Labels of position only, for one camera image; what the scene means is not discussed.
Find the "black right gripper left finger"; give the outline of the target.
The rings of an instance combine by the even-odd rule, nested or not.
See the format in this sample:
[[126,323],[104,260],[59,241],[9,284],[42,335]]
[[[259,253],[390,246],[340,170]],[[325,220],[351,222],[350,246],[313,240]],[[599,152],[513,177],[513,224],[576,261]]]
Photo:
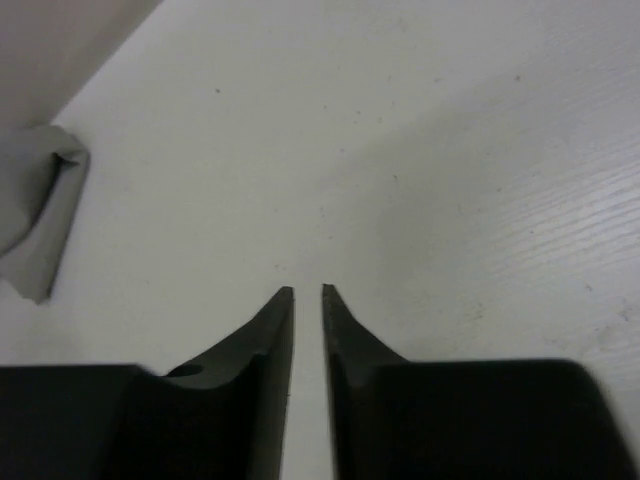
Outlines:
[[157,375],[132,364],[5,366],[5,479],[276,479],[294,291]]

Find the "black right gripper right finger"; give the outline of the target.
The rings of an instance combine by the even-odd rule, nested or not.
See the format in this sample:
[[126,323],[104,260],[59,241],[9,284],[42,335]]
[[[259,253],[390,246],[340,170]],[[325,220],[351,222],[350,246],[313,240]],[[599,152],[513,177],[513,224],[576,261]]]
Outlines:
[[339,479],[635,479],[601,389],[564,359],[417,362],[322,288]]

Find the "grey cloth placemat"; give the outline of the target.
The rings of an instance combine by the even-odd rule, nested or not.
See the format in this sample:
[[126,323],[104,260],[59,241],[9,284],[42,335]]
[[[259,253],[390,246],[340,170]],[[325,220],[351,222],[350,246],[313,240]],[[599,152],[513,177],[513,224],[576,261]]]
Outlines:
[[36,304],[51,295],[89,165],[59,126],[1,134],[1,279]]

